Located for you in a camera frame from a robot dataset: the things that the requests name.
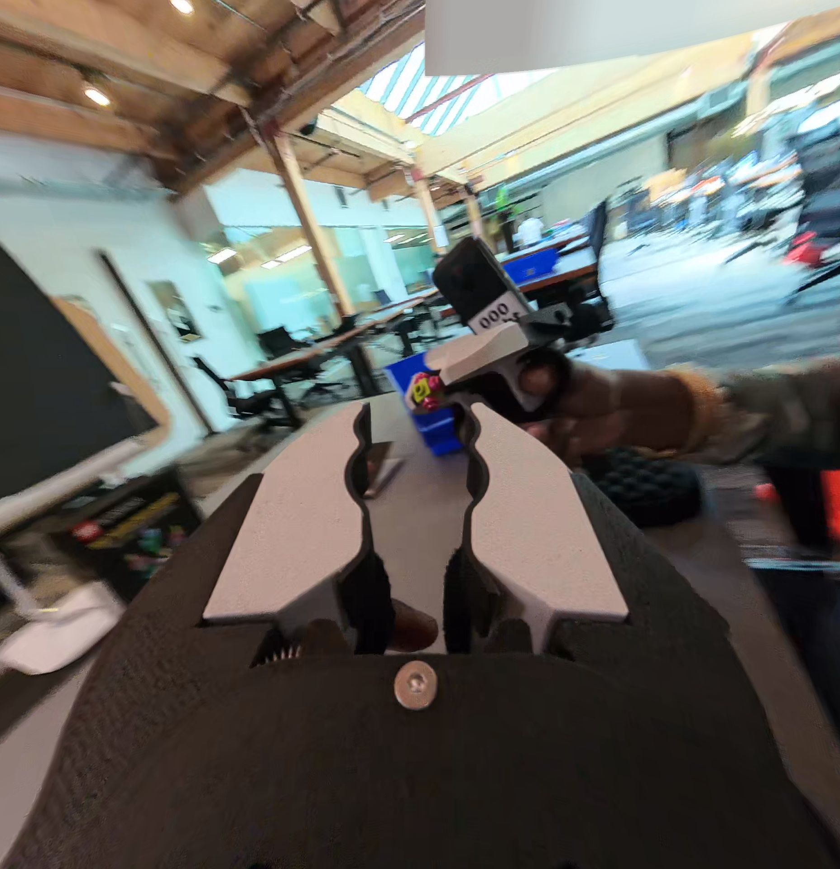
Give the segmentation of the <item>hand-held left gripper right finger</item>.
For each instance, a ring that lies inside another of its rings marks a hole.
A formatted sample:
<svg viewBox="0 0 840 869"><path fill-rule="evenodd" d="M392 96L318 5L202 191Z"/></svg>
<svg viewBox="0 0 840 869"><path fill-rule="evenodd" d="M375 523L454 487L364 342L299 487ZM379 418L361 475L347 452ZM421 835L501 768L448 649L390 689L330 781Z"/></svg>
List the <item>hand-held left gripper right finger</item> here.
<svg viewBox="0 0 840 869"><path fill-rule="evenodd" d="M629 606L567 466L539 440L472 404L469 492L462 549L476 625L516 618L619 624Z"/></svg>

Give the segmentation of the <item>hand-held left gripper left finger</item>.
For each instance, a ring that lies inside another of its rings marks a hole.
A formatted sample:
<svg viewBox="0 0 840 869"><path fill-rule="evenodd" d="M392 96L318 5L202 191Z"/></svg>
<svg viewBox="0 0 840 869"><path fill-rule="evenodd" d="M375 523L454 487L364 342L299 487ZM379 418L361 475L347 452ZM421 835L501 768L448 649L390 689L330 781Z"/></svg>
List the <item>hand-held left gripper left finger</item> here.
<svg viewBox="0 0 840 869"><path fill-rule="evenodd" d="M362 501L370 406L354 401L290 440L262 473L202 613L207 625L350 625L343 585L370 551Z"/></svg>

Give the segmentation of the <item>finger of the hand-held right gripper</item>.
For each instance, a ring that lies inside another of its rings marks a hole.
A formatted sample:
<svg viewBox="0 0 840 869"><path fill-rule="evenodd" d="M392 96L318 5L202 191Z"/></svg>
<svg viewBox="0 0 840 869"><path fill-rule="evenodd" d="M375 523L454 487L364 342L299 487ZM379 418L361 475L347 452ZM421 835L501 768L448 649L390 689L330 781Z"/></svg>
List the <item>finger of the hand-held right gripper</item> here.
<svg viewBox="0 0 840 869"><path fill-rule="evenodd" d="M528 337L517 322L462 335L442 344L442 383L453 386L528 348Z"/></svg>

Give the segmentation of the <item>magenta lego flower cluster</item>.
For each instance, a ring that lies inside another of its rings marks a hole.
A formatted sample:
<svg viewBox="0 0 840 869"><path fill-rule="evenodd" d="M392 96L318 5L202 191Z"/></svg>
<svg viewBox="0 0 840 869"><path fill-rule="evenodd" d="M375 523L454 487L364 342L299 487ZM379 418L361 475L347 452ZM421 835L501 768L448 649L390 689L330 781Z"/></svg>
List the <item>magenta lego flower cluster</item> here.
<svg viewBox="0 0 840 869"><path fill-rule="evenodd" d="M404 397L412 415L429 415L443 408L446 389L437 373L420 371L412 377Z"/></svg>

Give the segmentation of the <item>person's right forearm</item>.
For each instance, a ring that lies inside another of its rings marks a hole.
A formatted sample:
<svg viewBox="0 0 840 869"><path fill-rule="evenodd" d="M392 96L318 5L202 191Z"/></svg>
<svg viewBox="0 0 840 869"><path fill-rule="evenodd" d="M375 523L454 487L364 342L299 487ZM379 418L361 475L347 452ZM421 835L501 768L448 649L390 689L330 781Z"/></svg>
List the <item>person's right forearm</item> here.
<svg viewBox="0 0 840 869"><path fill-rule="evenodd" d="M715 462L840 470L840 354L729 373L719 387Z"/></svg>

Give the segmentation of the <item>lego instruction booklet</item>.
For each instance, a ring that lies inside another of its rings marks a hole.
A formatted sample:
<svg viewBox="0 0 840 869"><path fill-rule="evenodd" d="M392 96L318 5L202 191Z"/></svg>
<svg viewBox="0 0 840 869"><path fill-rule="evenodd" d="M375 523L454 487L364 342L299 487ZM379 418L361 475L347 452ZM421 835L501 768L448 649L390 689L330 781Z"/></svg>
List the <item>lego instruction booklet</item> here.
<svg viewBox="0 0 840 869"><path fill-rule="evenodd" d="M375 499L402 469L405 456L393 440L374 442L367 453L368 485L363 498Z"/></svg>

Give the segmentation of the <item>black lego set box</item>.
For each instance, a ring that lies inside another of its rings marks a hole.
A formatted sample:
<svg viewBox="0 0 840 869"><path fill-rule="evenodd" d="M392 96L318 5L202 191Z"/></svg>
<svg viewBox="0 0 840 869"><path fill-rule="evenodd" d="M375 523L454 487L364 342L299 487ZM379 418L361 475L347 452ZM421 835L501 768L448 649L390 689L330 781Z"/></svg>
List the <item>black lego set box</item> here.
<svg viewBox="0 0 840 869"><path fill-rule="evenodd" d="M81 507L51 534L78 568L131 603L202 524L177 468L134 478Z"/></svg>

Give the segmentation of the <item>small blue bin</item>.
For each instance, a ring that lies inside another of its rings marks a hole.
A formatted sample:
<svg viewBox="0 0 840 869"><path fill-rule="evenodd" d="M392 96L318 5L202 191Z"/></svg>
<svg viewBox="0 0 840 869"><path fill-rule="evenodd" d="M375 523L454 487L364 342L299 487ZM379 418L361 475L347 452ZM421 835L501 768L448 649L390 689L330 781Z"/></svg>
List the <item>small blue bin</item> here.
<svg viewBox="0 0 840 869"><path fill-rule="evenodd" d="M559 250L555 247L534 247L515 252L501 259L501 267L516 285L546 279L555 272Z"/></svg>

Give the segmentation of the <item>blue plastic bin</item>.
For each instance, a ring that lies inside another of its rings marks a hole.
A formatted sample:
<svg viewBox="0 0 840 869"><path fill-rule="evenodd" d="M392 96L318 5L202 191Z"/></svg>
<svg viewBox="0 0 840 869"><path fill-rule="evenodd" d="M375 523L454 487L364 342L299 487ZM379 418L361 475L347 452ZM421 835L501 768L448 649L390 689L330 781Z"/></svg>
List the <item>blue plastic bin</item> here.
<svg viewBox="0 0 840 869"><path fill-rule="evenodd" d="M436 457L462 451L457 435L456 416L451 407L427 411L416 405L411 392L416 375L432 372L427 364L427 353L415 353L384 367L390 384L401 397L408 417L429 451Z"/></svg>

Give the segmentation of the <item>black honeycomb cushion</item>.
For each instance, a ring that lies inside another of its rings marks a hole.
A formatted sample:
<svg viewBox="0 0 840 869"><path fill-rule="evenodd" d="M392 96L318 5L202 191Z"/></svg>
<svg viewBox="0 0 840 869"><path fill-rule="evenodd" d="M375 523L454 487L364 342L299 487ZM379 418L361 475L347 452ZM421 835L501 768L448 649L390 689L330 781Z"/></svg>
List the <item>black honeycomb cushion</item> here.
<svg viewBox="0 0 840 869"><path fill-rule="evenodd" d="M687 464L610 449L583 459L582 469L639 528L675 526L703 511L700 477Z"/></svg>

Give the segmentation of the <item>black office chair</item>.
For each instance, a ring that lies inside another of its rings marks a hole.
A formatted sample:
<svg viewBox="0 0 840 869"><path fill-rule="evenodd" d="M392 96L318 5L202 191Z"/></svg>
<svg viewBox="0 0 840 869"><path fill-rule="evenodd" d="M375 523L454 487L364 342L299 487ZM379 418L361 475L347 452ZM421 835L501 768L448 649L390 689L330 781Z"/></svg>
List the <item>black office chair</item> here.
<svg viewBox="0 0 840 869"><path fill-rule="evenodd" d="M290 408L277 389L239 396L235 387L222 379L201 357L193 356L192 360L195 366L219 387L232 417L239 420L258 418L261 420L263 431L274 428L295 428Z"/></svg>

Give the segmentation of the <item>brown office desk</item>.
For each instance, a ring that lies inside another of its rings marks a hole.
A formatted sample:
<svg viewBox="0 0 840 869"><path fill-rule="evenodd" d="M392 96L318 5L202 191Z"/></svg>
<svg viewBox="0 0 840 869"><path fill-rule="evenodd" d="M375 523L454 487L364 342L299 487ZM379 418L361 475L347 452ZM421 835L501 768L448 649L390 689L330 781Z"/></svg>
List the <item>brown office desk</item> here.
<svg viewBox="0 0 840 869"><path fill-rule="evenodd" d="M257 382L269 381L277 387L282 385L280 375L295 370L311 361L322 361L332 355L345 358L352 370L360 396L372 398L380 396L382 389L376 379L370 359L364 349L364 342L373 333L387 332L392 324L402 319L406 312L414 312L431 301L443 301L440 292L429 289L423 293L408 298L406 301L395 302L375 313L370 313L360 319L351 330L336 337L315 344L303 350L294 350L271 362L239 375L227 377L227 382Z"/></svg>

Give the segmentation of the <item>black panel with wooden rim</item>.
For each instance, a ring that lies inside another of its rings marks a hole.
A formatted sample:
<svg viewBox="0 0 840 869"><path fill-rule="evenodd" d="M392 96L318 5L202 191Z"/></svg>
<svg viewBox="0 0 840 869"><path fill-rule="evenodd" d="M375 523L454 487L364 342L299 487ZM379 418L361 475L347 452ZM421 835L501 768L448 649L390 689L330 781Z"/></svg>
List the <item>black panel with wooden rim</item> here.
<svg viewBox="0 0 840 869"><path fill-rule="evenodd" d="M0 244L0 501L95 459L119 461L166 417L95 321L87 341Z"/></svg>

